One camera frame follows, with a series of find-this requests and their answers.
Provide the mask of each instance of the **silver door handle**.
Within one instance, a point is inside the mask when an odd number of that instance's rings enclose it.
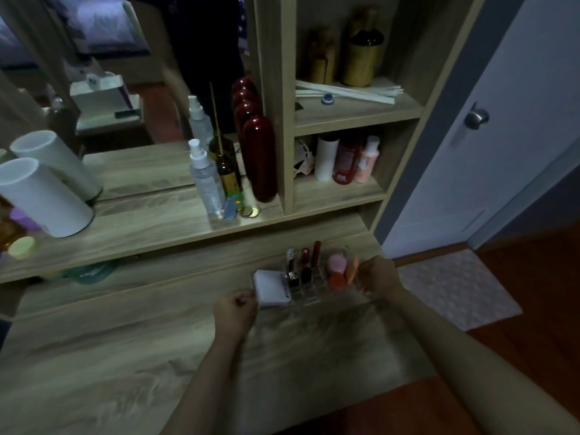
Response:
[[[488,122],[489,113],[483,108],[472,109],[468,115],[465,116],[465,120],[463,121],[465,126],[470,130],[479,130],[481,125],[487,124]]]

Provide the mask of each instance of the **person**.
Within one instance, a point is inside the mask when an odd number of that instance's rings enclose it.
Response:
[[[194,94],[216,127],[209,89],[211,81],[220,130],[236,132],[231,86],[245,74],[238,49],[239,1],[129,1],[182,123],[189,118],[187,96]],[[182,124],[182,128],[190,138],[189,126]]]
[[[359,285],[361,292],[389,302],[404,319],[483,433],[580,433],[580,422],[550,395],[406,290],[391,260],[375,256],[361,264]],[[213,431],[230,364],[256,312],[252,292],[230,295],[217,303],[214,343],[161,435]]]

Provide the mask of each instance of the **diffuser stick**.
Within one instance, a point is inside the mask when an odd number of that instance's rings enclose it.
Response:
[[[216,109],[216,99],[214,97],[214,86],[209,82],[209,91],[212,94],[212,105],[214,106],[214,118],[216,120],[216,129],[217,129],[217,143],[219,143],[219,152],[223,155],[223,147],[221,146],[221,131],[219,130],[219,122],[218,122],[218,110]]]

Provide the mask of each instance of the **dark shirt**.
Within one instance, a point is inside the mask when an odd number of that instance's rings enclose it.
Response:
[[[183,79],[214,120],[214,86],[222,132],[235,132],[231,86],[244,75],[238,50],[238,0],[136,0],[157,7]]]

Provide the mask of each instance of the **doormat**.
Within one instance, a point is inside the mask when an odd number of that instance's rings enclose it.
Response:
[[[398,271],[408,290],[464,331],[521,314],[518,303],[471,250]]]

